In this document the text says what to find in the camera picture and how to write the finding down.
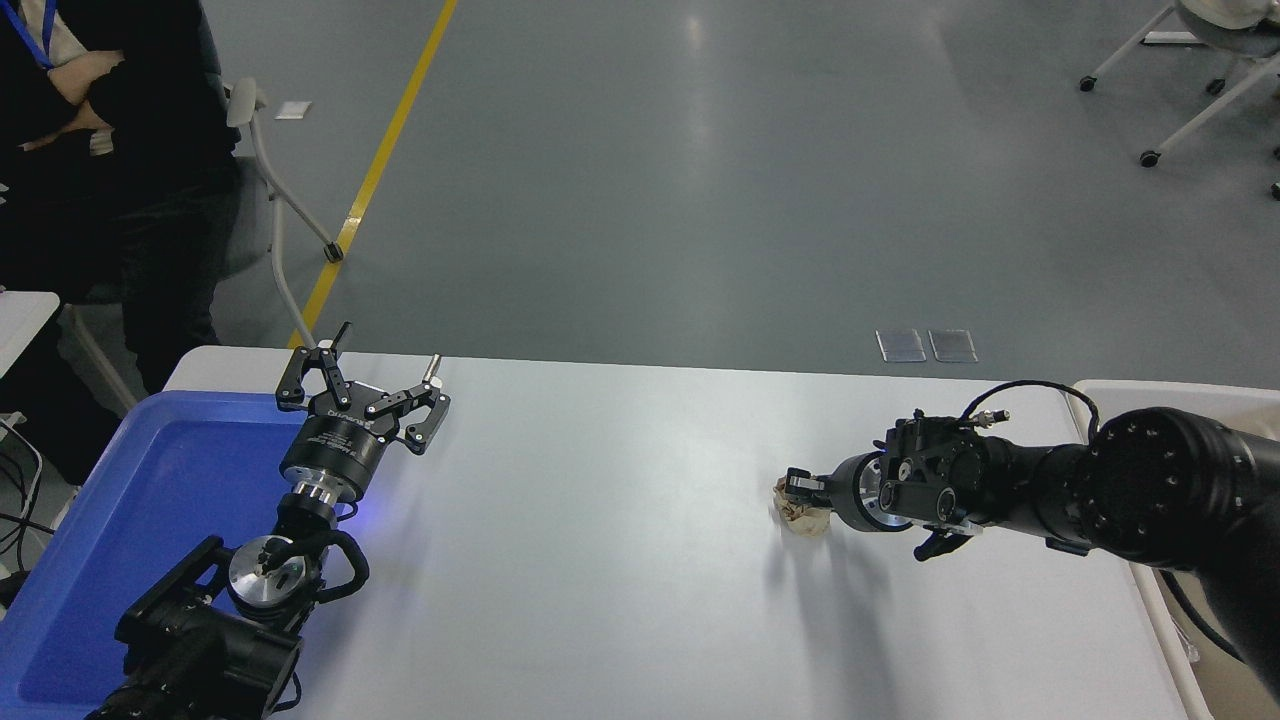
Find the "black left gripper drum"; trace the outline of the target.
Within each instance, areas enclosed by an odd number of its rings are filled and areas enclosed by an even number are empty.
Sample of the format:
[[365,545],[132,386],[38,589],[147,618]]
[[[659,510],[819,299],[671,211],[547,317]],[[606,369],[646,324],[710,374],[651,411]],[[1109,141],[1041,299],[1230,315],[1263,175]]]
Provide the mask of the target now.
[[314,398],[307,419],[285,451],[279,470],[285,480],[328,486],[338,498],[364,498],[389,443],[399,432],[390,415],[364,416],[356,404],[346,410],[329,398]]

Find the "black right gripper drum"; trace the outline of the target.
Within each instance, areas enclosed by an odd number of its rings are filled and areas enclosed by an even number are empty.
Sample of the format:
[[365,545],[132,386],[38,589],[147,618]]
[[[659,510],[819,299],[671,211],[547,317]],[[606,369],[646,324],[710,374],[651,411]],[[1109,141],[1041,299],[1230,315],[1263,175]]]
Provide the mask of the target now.
[[884,532],[883,524],[863,498],[861,478],[879,454],[860,454],[842,461],[827,479],[827,497],[844,524],[859,532]]

